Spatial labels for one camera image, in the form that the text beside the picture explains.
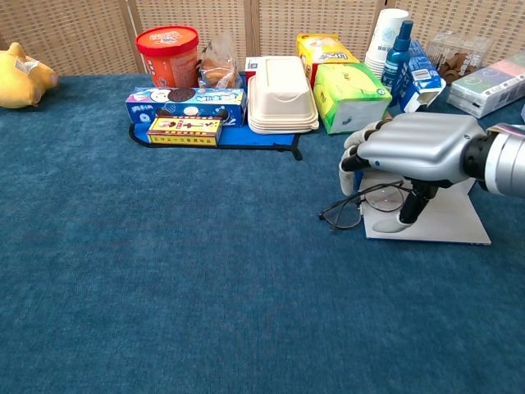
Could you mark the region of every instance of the snack package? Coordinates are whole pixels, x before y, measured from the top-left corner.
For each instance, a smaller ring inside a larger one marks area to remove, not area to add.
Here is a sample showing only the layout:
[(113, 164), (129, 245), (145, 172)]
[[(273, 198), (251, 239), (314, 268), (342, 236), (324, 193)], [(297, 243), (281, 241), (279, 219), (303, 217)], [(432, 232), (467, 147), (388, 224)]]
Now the snack package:
[(339, 41), (337, 34), (298, 34), (297, 55), (303, 61), (304, 72), (312, 87), (320, 64), (359, 63), (359, 60)]
[(444, 31), (438, 33), (427, 45), (427, 56), (446, 84), (450, 85), (481, 68), (491, 45), (490, 38), (467, 37)]
[(222, 33), (209, 42), (198, 69), (201, 88), (240, 88), (242, 80), (230, 33)]

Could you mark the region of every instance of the cookie box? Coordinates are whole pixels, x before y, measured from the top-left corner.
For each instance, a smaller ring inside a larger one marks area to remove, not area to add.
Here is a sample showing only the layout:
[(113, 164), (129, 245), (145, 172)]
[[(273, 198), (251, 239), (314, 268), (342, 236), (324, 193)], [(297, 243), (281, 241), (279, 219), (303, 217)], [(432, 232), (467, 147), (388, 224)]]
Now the cookie box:
[(152, 144), (217, 146), (220, 117), (157, 117), (148, 130)]
[(525, 96), (525, 52), (500, 60), (450, 86), (447, 103), (484, 117)]
[(364, 128), (385, 116), (392, 96), (366, 64), (321, 64), (313, 96), (328, 134)]
[(133, 123), (157, 116), (220, 117), (223, 126), (241, 127), (246, 112), (243, 89), (135, 88), (126, 100)]

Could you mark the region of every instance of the green tissue box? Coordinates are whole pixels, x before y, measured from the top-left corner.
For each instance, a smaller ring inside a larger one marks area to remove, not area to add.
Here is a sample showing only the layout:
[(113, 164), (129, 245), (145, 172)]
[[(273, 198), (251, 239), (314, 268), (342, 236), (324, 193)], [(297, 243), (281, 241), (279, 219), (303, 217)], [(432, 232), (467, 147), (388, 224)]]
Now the green tissue box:
[(392, 100), (363, 63), (319, 65), (313, 96), (328, 134), (361, 130), (383, 119)]

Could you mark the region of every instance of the blue bottle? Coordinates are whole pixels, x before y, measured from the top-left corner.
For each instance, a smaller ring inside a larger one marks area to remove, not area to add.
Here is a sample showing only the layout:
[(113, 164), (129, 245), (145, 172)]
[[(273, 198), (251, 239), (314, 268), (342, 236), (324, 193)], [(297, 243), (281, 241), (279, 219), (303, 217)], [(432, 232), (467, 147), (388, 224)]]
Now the blue bottle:
[(401, 71), (405, 63), (409, 61), (410, 33), (412, 33), (412, 21), (403, 21), (399, 35), (395, 38), (394, 46), (386, 55), (385, 70), (381, 83), (390, 91), (392, 101), (390, 107), (397, 104), (399, 91), (401, 89)]

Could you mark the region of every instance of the stack of paper cups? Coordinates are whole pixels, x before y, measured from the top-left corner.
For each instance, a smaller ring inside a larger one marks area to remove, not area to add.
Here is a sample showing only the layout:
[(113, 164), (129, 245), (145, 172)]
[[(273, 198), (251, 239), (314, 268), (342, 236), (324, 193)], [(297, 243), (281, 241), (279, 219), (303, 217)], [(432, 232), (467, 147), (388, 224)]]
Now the stack of paper cups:
[(386, 54), (394, 45), (401, 24), (408, 18), (409, 12), (399, 8), (386, 8), (377, 17), (376, 29), (364, 62), (379, 79), (381, 79), (385, 68)]

